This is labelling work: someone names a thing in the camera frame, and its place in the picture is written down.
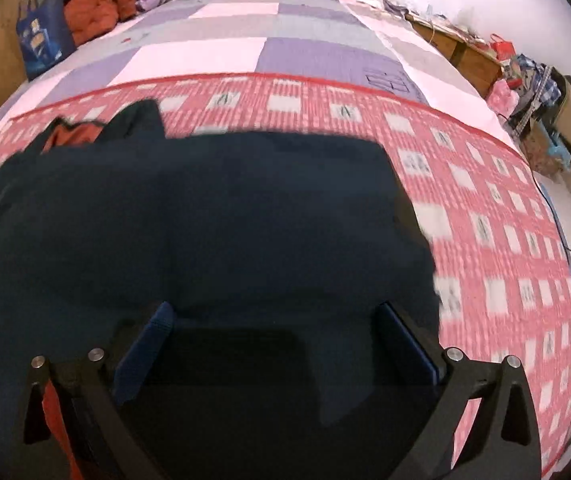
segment dark clothing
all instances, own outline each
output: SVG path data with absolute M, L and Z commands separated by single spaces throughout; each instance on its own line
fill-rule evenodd
M 171 478 L 384 478 L 424 409 L 371 314 L 395 301 L 438 335 L 434 262 L 386 153 L 165 139 L 150 113 L 129 139 L 0 168 L 0 470 L 30 360 L 105 348 L 168 301 L 180 327 L 122 413 Z

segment blue bag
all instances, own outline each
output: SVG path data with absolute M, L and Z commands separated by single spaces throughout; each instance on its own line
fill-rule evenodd
M 32 0 L 21 0 L 17 36 L 28 81 L 77 50 L 66 22 L 62 0 L 44 0 L 36 8 L 33 8 Z

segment wooden nightstand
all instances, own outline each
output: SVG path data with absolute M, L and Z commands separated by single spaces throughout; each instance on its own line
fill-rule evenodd
M 501 63 L 454 34 L 406 18 L 426 41 L 430 42 L 465 77 L 484 99 L 494 82 L 503 74 Z

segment metal screw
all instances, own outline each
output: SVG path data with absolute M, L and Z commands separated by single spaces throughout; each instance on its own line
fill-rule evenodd
M 38 355 L 30 362 L 30 366 L 33 368 L 41 368 L 44 364 L 46 364 L 46 358 L 43 355 Z
M 88 359 L 93 363 L 101 361 L 106 353 L 101 348 L 93 348 L 88 352 Z
M 505 359 L 507 360 L 507 364 L 512 366 L 512 368 L 518 368 L 521 366 L 521 359 L 515 355 L 508 355 Z
M 464 353 L 462 350 L 451 346 L 448 350 L 445 351 L 445 354 L 452 360 L 452 361 L 460 361 L 464 357 Z

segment bed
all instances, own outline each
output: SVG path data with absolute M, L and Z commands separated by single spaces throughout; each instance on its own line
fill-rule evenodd
M 474 88 L 380 0 L 174 0 L 0 108 L 0 164 L 51 120 L 154 98 L 168 135 L 265 128 L 379 142 L 431 241 L 441 343 L 521 358 L 544 471 L 571 423 L 571 270 L 553 213 Z M 460 452 L 475 403 L 455 440 Z

